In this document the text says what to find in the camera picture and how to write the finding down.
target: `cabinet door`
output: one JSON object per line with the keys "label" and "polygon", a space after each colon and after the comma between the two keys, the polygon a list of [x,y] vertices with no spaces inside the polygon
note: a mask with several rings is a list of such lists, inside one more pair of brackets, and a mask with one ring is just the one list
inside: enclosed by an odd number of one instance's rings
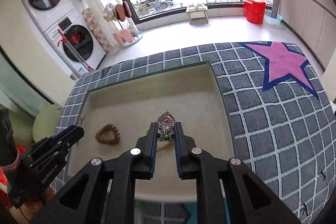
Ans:
{"label": "cabinet door", "polygon": [[299,34],[303,35],[307,10],[307,0],[292,0],[291,19],[289,25]]}
{"label": "cabinet door", "polygon": [[336,47],[336,19],[327,11],[324,12],[322,31],[316,47],[316,55],[326,68]]}
{"label": "cabinet door", "polygon": [[312,0],[307,0],[306,20],[302,38],[315,51],[320,38],[324,9]]}
{"label": "cabinet door", "polygon": [[289,24],[291,19],[292,0],[280,0],[279,15],[282,16],[284,22]]}

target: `checkered tablecloth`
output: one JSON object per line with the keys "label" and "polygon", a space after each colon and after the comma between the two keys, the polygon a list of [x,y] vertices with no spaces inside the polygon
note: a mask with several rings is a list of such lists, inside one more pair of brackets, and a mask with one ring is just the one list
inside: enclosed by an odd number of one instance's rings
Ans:
{"label": "checkered tablecloth", "polygon": [[[297,45],[284,45],[302,54]],[[319,78],[309,63],[304,71],[315,95],[293,79],[263,91],[265,59],[242,43],[207,44],[129,60],[79,79],[66,102],[55,134],[75,124],[88,92],[199,61],[208,61],[216,74],[234,136],[236,156],[303,223],[310,223],[334,189],[336,121]],[[65,168],[52,187],[59,190],[69,179]],[[300,213],[304,203],[308,216]]]}

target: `floor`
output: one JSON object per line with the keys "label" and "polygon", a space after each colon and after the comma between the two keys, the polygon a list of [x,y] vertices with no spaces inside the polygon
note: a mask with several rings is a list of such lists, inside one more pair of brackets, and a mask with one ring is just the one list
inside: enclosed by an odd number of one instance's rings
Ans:
{"label": "floor", "polygon": [[312,64],[319,78],[324,69],[311,50],[285,24],[273,26],[268,23],[256,25],[243,16],[214,17],[206,24],[203,19],[178,22],[144,31],[136,44],[118,47],[109,53],[99,68],[108,67],[126,60],[148,56],[179,48],[224,42],[278,41],[297,44]]}

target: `small wooden stool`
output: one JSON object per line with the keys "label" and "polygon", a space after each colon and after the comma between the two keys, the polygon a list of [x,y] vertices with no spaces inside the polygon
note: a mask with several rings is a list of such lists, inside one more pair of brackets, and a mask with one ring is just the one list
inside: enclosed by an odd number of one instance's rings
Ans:
{"label": "small wooden stool", "polygon": [[[188,14],[189,24],[191,24],[191,20],[193,20],[193,19],[199,19],[199,18],[206,18],[207,23],[209,23],[208,7],[207,6],[205,7],[204,10],[192,10],[192,11],[189,11],[189,7],[187,7],[187,10],[185,12]],[[192,14],[194,14],[194,15],[202,15],[202,16],[192,17]]]}

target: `pink band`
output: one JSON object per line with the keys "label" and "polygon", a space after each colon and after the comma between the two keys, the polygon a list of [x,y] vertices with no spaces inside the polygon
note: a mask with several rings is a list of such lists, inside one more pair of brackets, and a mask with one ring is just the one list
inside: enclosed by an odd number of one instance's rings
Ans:
{"label": "pink band", "polygon": [[4,174],[5,173],[10,173],[10,172],[15,171],[16,168],[19,166],[19,164],[20,164],[20,153],[19,153],[19,150],[18,150],[15,161],[10,165],[0,166],[0,168],[2,169]]}

